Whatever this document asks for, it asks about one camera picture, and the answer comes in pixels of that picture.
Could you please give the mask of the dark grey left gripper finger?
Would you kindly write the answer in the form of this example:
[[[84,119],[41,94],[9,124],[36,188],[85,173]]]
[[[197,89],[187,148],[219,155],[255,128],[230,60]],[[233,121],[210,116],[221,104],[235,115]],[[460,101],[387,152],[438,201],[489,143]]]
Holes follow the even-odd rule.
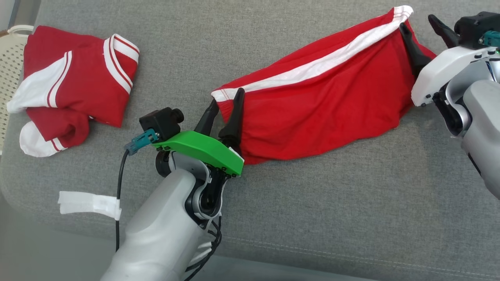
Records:
[[[212,99],[210,105],[206,108],[194,131],[202,135],[210,136],[214,125],[215,117],[219,113],[219,107],[215,99]]]
[[[219,131],[220,141],[227,147],[239,148],[243,131],[245,90],[238,88],[233,100],[233,110],[226,125]]]

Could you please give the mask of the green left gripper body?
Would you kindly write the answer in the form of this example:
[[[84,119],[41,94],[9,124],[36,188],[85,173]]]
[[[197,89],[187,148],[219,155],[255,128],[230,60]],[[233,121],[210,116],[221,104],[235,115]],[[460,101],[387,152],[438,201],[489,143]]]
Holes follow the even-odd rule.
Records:
[[[164,142],[152,143],[152,146],[187,155],[221,169],[230,176],[240,176],[245,163],[238,145],[229,141],[222,142],[193,130],[180,132]]]

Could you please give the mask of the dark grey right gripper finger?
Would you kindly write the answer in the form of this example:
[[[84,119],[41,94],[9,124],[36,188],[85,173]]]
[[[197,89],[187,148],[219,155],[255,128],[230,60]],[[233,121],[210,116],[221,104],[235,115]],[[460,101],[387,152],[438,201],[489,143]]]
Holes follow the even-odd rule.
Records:
[[[428,15],[428,21],[434,32],[441,37],[448,48],[459,46],[459,35],[457,35],[454,30],[444,24],[433,14]]]
[[[419,45],[414,40],[414,34],[406,23],[400,23],[399,30],[409,58],[412,74],[414,78],[418,78],[421,70],[429,64],[432,59],[421,51]]]

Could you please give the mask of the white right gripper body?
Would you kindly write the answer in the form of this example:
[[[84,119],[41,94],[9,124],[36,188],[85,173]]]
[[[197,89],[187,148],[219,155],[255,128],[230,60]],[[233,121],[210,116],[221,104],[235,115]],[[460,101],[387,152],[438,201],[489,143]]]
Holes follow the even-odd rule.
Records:
[[[411,90],[411,99],[415,106],[429,104],[433,95],[447,82],[459,74],[473,62],[499,59],[499,51],[495,47],[485,47],[478,50],[457,46],[441,52],[432,59],[418,74]]]

